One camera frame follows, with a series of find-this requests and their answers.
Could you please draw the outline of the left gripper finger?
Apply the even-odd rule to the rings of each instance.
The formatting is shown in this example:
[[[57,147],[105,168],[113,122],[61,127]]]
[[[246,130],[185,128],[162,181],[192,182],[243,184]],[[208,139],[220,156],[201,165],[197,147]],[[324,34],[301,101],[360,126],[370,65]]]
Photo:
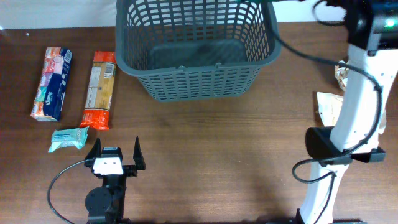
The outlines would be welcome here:
[[[96,138],[96,141],[85,157],[84,166],[85,167],[93,167],[95,163],[95,159],[101,156],[101,141],[100,138]]]
[[[136,170],[145,170],[146,163],[141,152],[139,137],[137,136],[134,143],[133,160],[135,162]]]

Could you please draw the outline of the orange pasta package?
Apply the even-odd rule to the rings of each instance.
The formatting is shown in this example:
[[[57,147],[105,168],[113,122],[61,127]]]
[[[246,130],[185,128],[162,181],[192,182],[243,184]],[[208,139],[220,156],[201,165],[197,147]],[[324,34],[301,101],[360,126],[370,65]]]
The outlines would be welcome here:
[[[109,130],[116,69],[114,52],[96,51],[94,53],[81,128]]]

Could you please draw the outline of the beige paper pouch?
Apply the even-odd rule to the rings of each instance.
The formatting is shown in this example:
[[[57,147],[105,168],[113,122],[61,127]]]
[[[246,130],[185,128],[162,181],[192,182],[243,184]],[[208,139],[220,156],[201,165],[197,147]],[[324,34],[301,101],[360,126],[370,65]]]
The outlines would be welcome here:
[[[335,126],[340,115],[343,97],[317,92],[318,114],[324,126]]]

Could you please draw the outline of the beige chocolate snack bag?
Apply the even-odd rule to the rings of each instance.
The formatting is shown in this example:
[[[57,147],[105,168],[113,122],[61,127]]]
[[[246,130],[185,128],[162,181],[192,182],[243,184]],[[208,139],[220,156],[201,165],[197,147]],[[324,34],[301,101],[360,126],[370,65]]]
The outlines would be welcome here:
[[[348,71],[349,69],[346,67],[335,65],[335,78],[337,79],[338,84],[343,91],[346,90],[346,85],[348,81]]]

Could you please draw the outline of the green Nescafe coffee bag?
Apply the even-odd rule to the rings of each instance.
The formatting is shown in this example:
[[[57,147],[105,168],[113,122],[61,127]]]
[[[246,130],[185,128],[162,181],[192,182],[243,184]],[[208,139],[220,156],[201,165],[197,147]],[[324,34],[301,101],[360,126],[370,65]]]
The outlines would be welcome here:
[[[303,1],[303,0],[236,0],[237,2],[254,2],[259,3],[270,3],[270,2],[284,2],[284,1]]]

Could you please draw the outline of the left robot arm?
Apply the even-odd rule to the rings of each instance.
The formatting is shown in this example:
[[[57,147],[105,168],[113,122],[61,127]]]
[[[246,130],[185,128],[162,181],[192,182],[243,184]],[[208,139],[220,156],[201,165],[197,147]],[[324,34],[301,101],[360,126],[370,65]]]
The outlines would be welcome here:
[[[91,190],[85,199],[88,223],[130,223],[130,219],[124,217],[126,180],[146,169],[139,138],[134,142],[133,164],[123,164],[121,148],[101,147],[99,138],[85,159],[84,166],[102,180],[102,186]]]

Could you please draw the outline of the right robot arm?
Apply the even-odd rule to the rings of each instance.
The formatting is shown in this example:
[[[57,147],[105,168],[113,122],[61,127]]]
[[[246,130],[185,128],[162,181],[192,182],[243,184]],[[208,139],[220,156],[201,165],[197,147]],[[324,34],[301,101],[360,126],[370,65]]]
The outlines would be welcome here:
[[[308,128],[311,173],[297,223],[332,223],[340,182],[354,160],[382,161],[379,126],[397,75],[397,1],[330,1],[346,11],[348,82],[335,126]]]

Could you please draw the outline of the teal wet wipes pack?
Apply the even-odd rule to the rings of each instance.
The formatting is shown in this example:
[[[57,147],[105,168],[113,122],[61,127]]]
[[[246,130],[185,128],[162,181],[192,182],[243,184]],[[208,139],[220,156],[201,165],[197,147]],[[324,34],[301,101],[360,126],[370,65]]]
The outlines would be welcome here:
[[[86,144],[88,129],[89,127],[54,131],[48,153],[53,153],[57,149],[71,146],[81,149]]]

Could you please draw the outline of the blue Kleenex tissue pack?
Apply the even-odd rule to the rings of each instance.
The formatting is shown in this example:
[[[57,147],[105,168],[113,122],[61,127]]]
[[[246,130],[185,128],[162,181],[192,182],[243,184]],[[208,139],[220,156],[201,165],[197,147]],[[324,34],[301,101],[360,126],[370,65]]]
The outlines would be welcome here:
[[[35,120],[60,120],[72,58],[68,48],[46,48],[40,83],[30,113]]]

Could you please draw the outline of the grey plastic basket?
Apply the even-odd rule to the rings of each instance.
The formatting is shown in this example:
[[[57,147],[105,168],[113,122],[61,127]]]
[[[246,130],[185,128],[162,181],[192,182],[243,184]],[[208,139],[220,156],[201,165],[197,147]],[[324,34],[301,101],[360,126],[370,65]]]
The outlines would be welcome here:
[[[281,51],[267,1],[118,0],[116,63],[161,102],[239,96]]]

